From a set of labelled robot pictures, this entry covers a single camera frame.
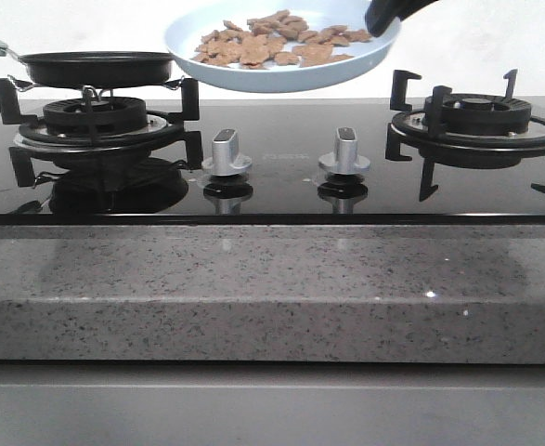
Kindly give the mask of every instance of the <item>gray speckled countertop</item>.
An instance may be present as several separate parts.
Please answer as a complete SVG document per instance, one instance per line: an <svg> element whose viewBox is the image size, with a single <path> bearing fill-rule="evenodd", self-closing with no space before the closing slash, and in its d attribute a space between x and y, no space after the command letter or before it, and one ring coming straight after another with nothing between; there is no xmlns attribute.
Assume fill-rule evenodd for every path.
<svg viewBox="0 0 545 446"><path fill-rule="evenodd" d="M0 359L545 364L545 226L0 228Z"/></svg>

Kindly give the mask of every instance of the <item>stove knob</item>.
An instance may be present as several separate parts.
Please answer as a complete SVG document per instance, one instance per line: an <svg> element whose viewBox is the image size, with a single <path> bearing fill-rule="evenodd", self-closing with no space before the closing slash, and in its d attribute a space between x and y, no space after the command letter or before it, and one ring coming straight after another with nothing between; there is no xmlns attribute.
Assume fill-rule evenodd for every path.
<svg viewBox="0 0 545 446"><path fill-rule="evenodd" d="M333 153L319 158L319 167L337 175L357 175L368 172L371 161L358 156L358 141L355 130L348 127L336 131L336 146Z"/></svg>
<svg viewBox="0 0 545 446"><path fill-rule="evenodd" d="M213 157L201 165L207 174L214 177L232 177L247 172L252 167L252 159L239 152L237 131L221 131L213 140Z"/></svg>

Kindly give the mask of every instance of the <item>crackers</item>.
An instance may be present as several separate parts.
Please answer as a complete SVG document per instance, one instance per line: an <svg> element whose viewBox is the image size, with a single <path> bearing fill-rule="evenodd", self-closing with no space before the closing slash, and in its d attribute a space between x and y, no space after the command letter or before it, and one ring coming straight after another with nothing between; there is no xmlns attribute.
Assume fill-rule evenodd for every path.
<svg viewBox="0 0 545 446"><path fill-rule="evenodd" d="M223 20L223 24L225 30L203 36L193 60L218 67L238 63L245 70L265 70L267 62L306 68L351 59L347 54L334 54L334 49L371 40L366 30L352 31L346 25L311 30L305 19L288 9L248 19L249 31L229 20Z"/></svg>

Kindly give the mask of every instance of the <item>stovetop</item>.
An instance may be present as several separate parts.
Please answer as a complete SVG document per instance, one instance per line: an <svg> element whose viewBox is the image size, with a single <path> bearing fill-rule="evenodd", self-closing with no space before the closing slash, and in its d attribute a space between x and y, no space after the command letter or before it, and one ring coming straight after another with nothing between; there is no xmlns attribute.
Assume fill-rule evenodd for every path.
<svg viewBox="0 0 545 446"><path fill-rule="evenodd" d="M535 105L533 114L545 118L545 98L528 100ZM422 108L422 99L413 104ZM172 100L154 108L172 112L175 106ZM42 113L41 108L32 112ZM416 148L402 144L400 153L409 161L386 159L394 115L387 101L372 99L203 102L201 119L187 122L186 130L200 132L205 157L212 156L221 130L235 130L241 153L253 160L247 177L221 183L201 170L164 167L159 179L147 183L140 176L135 189L98 201L94 193L64 189L63 181L20 188L9 150L18 127L0 122L0 225L504 223L523 218L545 223L545 156L502 168L437 162L427 178L428 167ZM354 129L358 152L371 163L362 181L350 184L339 177L328 181L318 166L319 157L334 150L337 128L345 127ZM140 170L159 170L168 165L164 162L185 156L185 143L178 141L153 151ZM49 161L32 164L47 178L66 173Z"/></svg>

